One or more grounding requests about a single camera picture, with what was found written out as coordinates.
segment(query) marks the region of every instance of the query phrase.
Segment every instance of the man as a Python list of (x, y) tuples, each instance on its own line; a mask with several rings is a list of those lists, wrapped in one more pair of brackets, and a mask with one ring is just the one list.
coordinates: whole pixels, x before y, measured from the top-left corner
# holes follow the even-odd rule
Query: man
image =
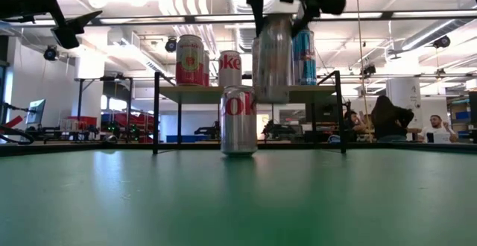
[(366, 125), (359, 119), (358, 114), (353, 111), (346, 111), (344, 114), (344, 126), (350, 135), (348, 142), (356, 142), (359, 133), (365, 133)]
[(425, 127), (423, 132), (419, 134), (419, 139), (421, 141), (428, 142), (427, 133), (433, 133), (434, 141), (436, 143), (457, 142), (457, 135), (449, 126), (449, 123), (443, 122), (440, 116), (432, 115), (430, 122), (432, 127)]

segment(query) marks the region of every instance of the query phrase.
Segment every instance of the can lid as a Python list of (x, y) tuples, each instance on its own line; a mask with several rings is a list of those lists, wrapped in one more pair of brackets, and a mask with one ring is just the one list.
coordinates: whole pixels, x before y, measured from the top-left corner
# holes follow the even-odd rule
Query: can lid
[(222, 51), (221, 54), (224, 53), (224, 52), (235, 52), (235, 53), (237, 53), (237, 54), (240, 54), (238, 51), (234, 51), (234, 50), (232, 50), (232, 49), (226, 50), (226, 51)]
[(194, 38), (198, 38), (200, 40), (202, 40), (200, 37), (194, 35), (194, 34), (184, 34), (184, 35), (181, 35), (180, 38), (184, 38), (184, 37), (194, 37)]

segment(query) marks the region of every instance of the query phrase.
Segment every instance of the green table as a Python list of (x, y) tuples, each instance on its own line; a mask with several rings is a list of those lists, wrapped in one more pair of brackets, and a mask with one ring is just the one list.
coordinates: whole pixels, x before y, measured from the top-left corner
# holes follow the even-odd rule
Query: green table
[(0, 245), (477, 245), (477, 157), (398, 150), (0, 158)]

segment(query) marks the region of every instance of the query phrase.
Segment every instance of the monitor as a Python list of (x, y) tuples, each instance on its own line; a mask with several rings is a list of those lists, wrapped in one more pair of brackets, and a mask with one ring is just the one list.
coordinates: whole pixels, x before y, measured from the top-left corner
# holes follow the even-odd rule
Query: monitor
[[(306, 122), (312, 121), (312, 106), (305, 104)], [(336, 106), (336, 97), (323, 99), (322, 102), (315, 105), (316, 122), (338, 122), (338, 108)]]
[(35, 111), (34, 113), (28, 112), (27, 114), (27, 124), (42, 124), (43, 110), (45, 109), (46, 100), (32, 101), (30, 111)]

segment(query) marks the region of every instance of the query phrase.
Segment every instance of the person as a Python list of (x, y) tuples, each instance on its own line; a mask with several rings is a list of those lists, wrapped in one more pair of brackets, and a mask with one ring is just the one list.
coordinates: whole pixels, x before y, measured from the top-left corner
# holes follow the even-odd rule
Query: person
[(366, 125), (359, 119), (358, 114), (353, 110), (345, 112), (344, 125), (350, 133), (349, 142), (356, 142), (358, 134), (366, 131)]
[(379, 96), (371, 112), (376, 139), (378, 142), (404, 142), (413, 118), (411, 109), (394, 106), (388, 97)]
[(425, 127), (421, 133), (419, 133), (419, 140), (428, 142), (427, 139), (427, 133), (433, 133), (435, 134), (448, 134), (449, 135), (449, 141), (447, 139), (434, 139), (435, 142), (438, 143), (451, 143), (451, 142), (457, 142), (457, 134), (455, 134), (455, 131), (449, 126), (448, 122), (443, 122), (442, 118), (438, 115), (432, 115), (431, 118), (429, 119), (431, 122), (431, 127)]

